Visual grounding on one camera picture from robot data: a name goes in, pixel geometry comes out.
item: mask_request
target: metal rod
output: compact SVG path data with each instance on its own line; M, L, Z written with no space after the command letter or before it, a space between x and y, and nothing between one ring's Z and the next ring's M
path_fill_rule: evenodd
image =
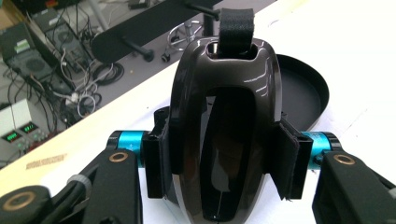
M88 3L90 4L93 14L95 14L96 19L99 21L100 26L102 27L103 31L108 30L107 21L106 21L105 17L103 16L102 11L100 10L98 3L94 0L88 0Z

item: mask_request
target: electrical cord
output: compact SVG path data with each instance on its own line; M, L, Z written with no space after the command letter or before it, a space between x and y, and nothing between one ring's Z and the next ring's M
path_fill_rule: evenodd
M89 112L89 114L92 114L94 111L95 111L95 108L96 108L96 102L95 102L95 99L93 98L93 96L90 96L90 95L83 95L83 96L81 96L81 98L80 98L80 100L79 100L79 102L78 102L78 104L77 104L77 112L78 112L78 115L81 117L81 118L86 118L87 116L84 116L84 115L82 115L81 114L81 111L80 111L80 104L81 104L81 102L82 102L82 99L85 99L85 98L90 98L91 100L92 100L92 102L93 102L93 105L92 105L92 110Z
M11 94L11 86L14 84L14 82L15 82L15 79L17 79L17 77L13 77L12 79L11 79L11 83L9 84L9 86L8 86L8 90L7 90L7 99L8 99L8 102L12 105L12 103L11 103L11 99L10 99L10 94Z
M46 121L47 121L47 128L48 128L49 131L51 132L52 129L51 129L51 127L50 127L49 115L48 115L48 113L47 113L46 107L45 107L44 104L43 104L43 101L41 100L41 93L40 93L40 96L38 97L38 102L41 104L41 106L42 106L43 109L44 109L44 114L45 114L45 116L46 116Z
M91 45L91 42L93 41L93 38L95 37L95 33L92 30L91 26L91 21L90 21L90 16L86 11L84 11L83 8L78 6L79 10L85 15L85 20L87 21L84 25L84 27L77 32L79 39L84 42L88 41L89 46Z
M93 99L95 100L95 103L97 105L99 105L102 102L102 95L101 94L93 93L93 94L91 94L91 96L93 97ZM82 104L84 106L93 106L93 104L86 104L87 99L89 99L89 98L82 98L81 99Z
M76 4L76 34L78 34L78 4Z
M90 65L89 65L89 67L87 68L87 70L84 69L84 68L82 67L82 65L78 63L78 66L82 69L82 71L84 71L84 76L81 77L81 78L79 78L79 79L77 79L77 80L74 80L73 78L68 77L68 76L66 75L66 73L64 72L64 57L65 57L65 55L66 55L66 49L64 49L64 52L63 52L62 57L61 57L61 72L62 72L62 75L64 75L64 78L66 78L67 80L69 80L69 81L72 82L73 84L83 82L83 84L85 85L85 83L88 82L89 70L90 70L90 68L91 68L91 66L92 66L92 63L93 63L94 61L92 61L92 63L90 63Z
M18 154L19 154L18 158L16 158L15 160L12 160L12 159L13 159L16 155L18 155ZM3 162L3 163L6 164L5 166L1 167L0 169L2 169L2 168L4 168L4 167L8 166L10 163L16 161L16 160L19 159L20 157L21 157L21 151L20 151L20 150L14 152L14 153L8 158L8 160L6 160L6 161L0 161L0 162Z
M35 79L35 76L33 76L33 74L30 74L30 78L41 88L42 91L45 91L43 85L37 79Z
M86 92L91 87L91 85L95 84L99 79L103 78L108 73L110 73L112 69L113 69L113 64L111 64L110 69L107 72L105 72L103 75L99 76L98 78L95 78L94 81L92 81L91 83L88 84L88 82L87 82L87 83L80 84L79 86L77 86L76 91L80 91L82 88L84 88L84 92Z
M105 69L110 67L105 74L99 76ZM102 64L96 68L96 70L92 74L93 80L96 80L95 83L99 86L110 85L122 78L124 74L124 68L119 63L110 64Z
M69 95L63 95L63 94L60 94L59 92L56 92L56 91L52 91L52 94L54 94L54 95L56 95L58 97L64 98L64 99L68 99L69 101L72 101L72 97L69 96Z
M64 12L66 11L66 9L67 9L67 7L65 7L64 10L62 10L62 13L61 13L61 15L59 16L59 19L56 21L54 27L58 27L59 21L62 19L62 15L63 15ZM56 30L56 28L53 29L53 31L52 31L52 43L56 43L56 41L55 41L55 30ZM69 37L69 33L70 33L70 32L67 32L67 37L64 38L64 41L61 43L61 46L59 47L59 49L62 49L62 46L64 45L64 42L65 42L66 39Z
M23 84L18 88L17 92L15 93L15 95L14 95L14 102L15 103L17 102L17 97L20 94L20 92L21 92L21 90L22 90L24 85L26 85L26 82L23 82Z

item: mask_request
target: cable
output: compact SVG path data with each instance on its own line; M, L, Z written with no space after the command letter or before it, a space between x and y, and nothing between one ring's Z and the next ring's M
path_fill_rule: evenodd
M7 99L8 99L8 102L9 102L11 105L12 105L11 99L9 98L9 97L10 97L10 94L11 94L11 86L12 86L12 84L14 84L16 78L17 78L17 77L14 77L14 78L11 79L11 83L9 84L9 86L8 86L8 91L7 91Z
M61 13L61 15L59 15L59 19L56 21L56 23L55 23L55 29L53 29L53 31L52 31L52 42L54 42L54 43L56 43L56 41L55 41L55 30L56 30L56 27L58 27L58 24L59 24L59 21L62 19L62 15L64 14L64 12L66 11L66 9L67 9L67 7L65 7L64 8L64 10L62 10L62 13Z
M27 94L26 94L26 98L30 101L30 99L32 98L32 86L31 85L27 85L26 88L27 90Z
M99 105L99 104L102 102L102 95L101 95L101 94L99 94L99 93L94 93L94 94L92 94L91 96L93 97L93 99L95 99L96 105ZM92 106L92 104L85 104L85 101L86 101L87 99L88 99L88 98L83 98L83 99L81 99L82 104L83 104L84 106Z
M81 96L80 99L84 99L84 98L90 98L90 99L92 100L92 102L93 102L93 109L92 109L91 112L90 112L90 114L92 114L92 113L95 111L95 108L96 108L95 99L94 99L92 96L90 96L90 95ZM79 110L79 108L80 108L80 103L81 103L81 102L82 102L82 100L80 100L80 101L78 102L78 104L77 104L77 112L78 112L78 115L79 115L81 118L84 119L86 116L81 115L81 112L80 112L80 110Z
M52 124L53 124L53 130L51 133L57 133L58 132L58 116L55 113L55 110L53 109L53 106L50 102L47 102L49 105L50 112L52 114Z
M84 83L86 82L85 80L87 79L87 75L88 75L88 72L87 72L87 70L85 70L82 66L81 66L81 64L79 64L78 63L78 65L81 67L81 69L84 71L84 77L82 77L82 78L79 78L79 79L77 79L77 80L73 80L73 78L70 78L70 77L68 77L67 75L66 75L66 73L64 72L64 56L66 55L66 49L64 49L64 53L62 54L62 57L61 57L61 72L62 72L62 74L64 75L64 78L66 78L67 80L69 80L69 81L71 81L72 83L79 83L79 82L81 82L81 81L84 81Z
M47 121L47 127L49 128L49 131L51 132L49 115L47 113L46 107L44 106L43 102L41 101L41 94L40 94L40 97L38 98L38 101L40 102L41 106L43 106L44 114L46 116L46 121Z
M106 86L120 80L124 74L123 66L119 63L111 64L110 70L99 77L103 70L109 67L109 64L102 64L96 68L92 74L92 78L99 86Z
M88 41L89 45L91 45L93 38L95 37L95 34L91 28L91 21L90 21L90 16L84 9L80 6L78 6L79 10L84 14L86 23L84 27L77 33L79 36L79 39L83 41Z
M97 77L97 78L95 78L94 79L94 81L93 82L91 82L90 84L88 84L88 85L79 85L79 86L77 86L76 87L76 91L79 91L81 88L83 88L83 87L85 87L85 91L87 90L87 89L89 89L90 88L90 86L91 85L93 85L93 84L95 84L99 79L101 79L101 78L103 78L103 77L105 77L106 75L108 75L110 72L111 72L111 70L113 69L113 63L111 64L111 66L110 66L110 69L108 69L108 71L106 72L106 73L104 73L103 75L101 75L100 77Z
M17 154L19 154L18 158L16 158L15 160L12 161L12 159L13 159ZM21 157L21 151L18 150L18 151L16 151L14 154L12 154L12 155L8 158L8 160L6 160L6 161L0 161L0 162L4 162L4 163L6 164L6 166L8 166L10 163L16 161L16 160L19 159L20 157Z
M61 98L64 98L64 99L68 99L69 101L73 102L71 96L63 95L63 94L60 94L60 93L58 93L58 92L56 92L56 91L53 91L52 93L53 93L54 95L58 96L58 97L61 97Z
M14 95L14 102L17 103L17 96L20 94L23 86L26 84L26 82L23 82L23 84L18 88L17 92Z
M41 85L41 83L37 79L35 79L33 74L30 74L30 78L41 88L41 90L45 91L43 85Z
M78 34L78 3L76 3L76 34Z

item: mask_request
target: black wire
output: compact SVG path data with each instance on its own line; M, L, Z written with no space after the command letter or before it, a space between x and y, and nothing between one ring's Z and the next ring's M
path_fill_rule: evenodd
M66 69L64 71L66 71L66 73L69 76L69 78L71 80L73 80L72 72L70 71L70 66L66 66ZM74 82L72 82L72 81L69 81L69 83L72 85L73 89L75 90L76 89L76 84Z
M91 28L90 16L88 15L88 13L86 11L84 11L83 8L81 8L79 6L78 6L78 8L85 15L85 19L87 21L85 23L84 27L80 31L78 31L79 39L81 41L88 41L89 45L91 45L92 40L94 38L94 33Z
M14 158L17 154L20 154L20 155L18 156L18 158L16 158L15 160L12 161L12 158ZM6 163L6 166L8 166L10 163L16 161L16 160L19 159L20 157L21 157L21 151L18 150L17 152L15 152L14 154L12 154L12 155L8 158L8 160L6 160L6 161L0 161L0 162L5 162L5 163Z
M53 132L56 133L58 132L58 116L55 113L55 110L53 109L53 105L50 102L47 102L47 104L49 105L49 110L52 114L52 127L53 127Z
M10 99L11 86L14 84L15 79L17 79L17 77L13 77L13 78L11 79L11 83L9 84L9 86L8 86L8 91L7 91L7 99L8 99L8 102L9 102L11 105L12 105L11 99Z
M4 71L3 77L8 77L9 78L10 74L12 74L12 70L11 70L11 68L8 68L6 71Z
M76 3L76 33L78 34L78 3Z
M102 95L101 94L99 94L99 93L94 93L94 94L92 94L92 97L93 97L93 99L95 100L95 104L96 105L99 105L101 102L102 102ZM83 98L81 101L80 101L80 103L82 104L82 105L84 105L84 106L93 106L93 101L91 101L90 103L87 103L87 104L85 104L85 102L88 100L88 99L90 99L90 98Z
M110 68L111 68L111 64L99 65L92 74L93 80L96 80L97 78L99 78L100 74L104 70L108 71L108 69L110 69ZM107 75L105 75L105 77L97 80L96 84L98 86L110 85L110 84L120 80L122 78L123 74L124 74L123 66L120 63L113 63L113 69Z
M17 90L17 92L14 95L14 102L15 103L17 103L17 96L20 94L20 92L21 92L22 88L24 87L24 85L26 85L26 82L23 82L23 84L20 87L18 87L18 90Z
M52 43L56 43L56 41L55 41L55 30L56 30L56 28L58 27L59 21L62 20L62 15L63 15L64 12L66 11L66 9L67 9L67 7L65 7L64 10L62 10L62 13L61 13L61 15L59 16L59 19L58 19L58 20L56 21L56 23L55 23L55 26L54 26L53 31L52 31ZM61 44L61 46L59 47L59 51L62 50L62 45L64 44L64 41L63 41L63 43Z
M46 109L46 107L44 106L44 104L43 104L43 102L41 100L41 96L42 96L43 93L42 92L38 92L36 89L34 89L34 90L35 90L35 94L38 96L38 102L41 104L41 106L43 106L44 114L46 116L46 121L47 121L47 127L49 128L49 131L52 132L51 127L50 127L50 119L49 119L49 115L47 113L47 109Z
M32 86L26 85L26 99L30 101L32 98Z

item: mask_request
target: glossy black plastic shell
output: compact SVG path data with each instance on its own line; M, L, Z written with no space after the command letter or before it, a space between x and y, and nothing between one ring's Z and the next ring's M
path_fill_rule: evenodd
M202 114L206 97L214 90L237 88L249 91L254 102L253 127L247 167L239 205L232 223L242 223L251 212L260 191L264 164L270 160L269 136L281 116L282 88L279 66L272 47L253 39L255 57L248 59L219 58L208 52L208 45L218 42L216 37L193 41L186 48L177 68L171 96L169 117L169 149L172 173L178 176L179 204L195 223L203 218L200 178Z

